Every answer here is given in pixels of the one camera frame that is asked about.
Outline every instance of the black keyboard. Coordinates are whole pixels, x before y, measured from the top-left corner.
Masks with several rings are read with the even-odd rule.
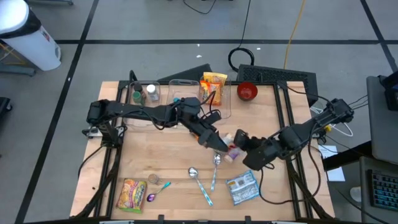
[[[368,170],[371,205],[398,211],[398,177],[391,177]]]

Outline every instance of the wooden table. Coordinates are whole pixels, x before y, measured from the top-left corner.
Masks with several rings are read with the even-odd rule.
[[[290,82],[289,87],[297,91],[305,91],[302,82]],[[103,82],[99,99],[114,100],[116,98],[118,82]],[[162,99],[165,103],[168,86],[161,86]],[[236,86],[231,87],[231,117],[224,124],[215,126],[220,135],[235,134],[238,128],[245,130],[250,136],[268,137],[278,131],[279,120],[276,110],[275,96],[272,86],[258,86],[259,93],[251,102],[241,101],[236,93]],[[294,120],[303,123],[310,118],[310,110],[305,95],[289,91]],[[284,118],[288,123],[283,92],[280,91]],[[100,138],[88,141],[85,157],[90,155],[100,145]],[[317,151],[312,152],[321,170],[322,184],[315,197],[325,211],[334,216],[326,175],[323,171],[322,160]],[[76,215],[98,188],[105,150],[90,159],[81,170],[70,215]],[[225,184],[226,179],[232,179],[242,174],[247,168],[241,161],[240,155],[232,164],[222,162],[218,167],[215,191],[210,191],[213,178],[213,151],[200,146],[189,135],[184,127],[169,128],[158,131],[154,127],[129,128],[124,136],[123,152],[119,168],[118,183],[114,196],[116,204],[125,178],[146,180],[149,174],[155,173],[164,181],[171,181],[172,185],[158,195],[155,201],[144,204],[143,214],[123,212],[113,208],[112,219],[156,220],[158,215],[165,215],[166,220],[244,220],[246,215],[252,220],[294,220],[291,203],[271,205],[260,197],[233,205],[231,196]],[[313,192],[317,187],[317,172],[310,160],[307,149],[302,151],[302,160],[307,178],[308,188]],[[274,170],[264,169],[263,196],[274,202],[291,199],[288,175],[284,161],[276,159]],[[208,192],[214,205],[210,207],[206,202],[198,184],[188,176],[187,169],[196,167],[199,170],[199,180]],[[254,171],[257,181],[260,172]],[[161,188],[158,185],[148,185],[147,194]],[[297,188],[298,197],[302,198]],[[108,191],[104,193],[101,214],[105,214]],[[301,214],[305,216],[303,203],[300,203]]]

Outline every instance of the white cable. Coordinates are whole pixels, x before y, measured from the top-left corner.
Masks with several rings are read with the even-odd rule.
[[[313,112],[316,113],[316,114],[320,114],[320,113],[323,111],[323,109],[316,108],[316,107],[314,107],[314,106],[310,107],[310,110],[313,111]],[[345,133],[344,131],[342,131],[342,130],[336,128],[336,127],[335,127],[335,126],[336,126],[335,124],[331,124],[330,126],[331,126],[333,129],[335,129],[336,131],[340,132],[341,134],[344,134],[345,136],[353,137],[353,136],[354,136],[354,133],[353,133],[353,131],[351,130],[351,128],[349,128],[348,124],[347,124],[347,123],[343,123],[343,124],[344,124],[344,125],[346,126],[346,128],[348,129],[349,134],[347,134],[347,133]]]

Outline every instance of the white bottle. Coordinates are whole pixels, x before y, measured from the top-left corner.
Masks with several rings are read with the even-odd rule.
[[[147,86],[147,92],[148,96],[151,101],[158,101],[159,100],[159,94],[156,92],[156,86],[155,85],[148,85]]]

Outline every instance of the silver spoon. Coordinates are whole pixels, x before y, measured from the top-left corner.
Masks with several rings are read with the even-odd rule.
[[[191,178],[195,178],[197,180],[200,190],[204,194],[207,202],[209,203],[210,206],[213,206],[213,202],[211,201],[209,195],[207,195],[206,190],[203,188],[202,184],[198,180],[198,174],[199,174],[198,171],[195,168],[191,167],[188,169],[188,174]]]
[[[213,163],[216,166],[214,168],[214,174],[213,174],[213,181],[211,183],[211,191],[214,191],[214,187],[216,185],[216,173],[217,173],[217,166],[221,163],[221,155],[216,153],[214,154],[214,158],[213,158]]]

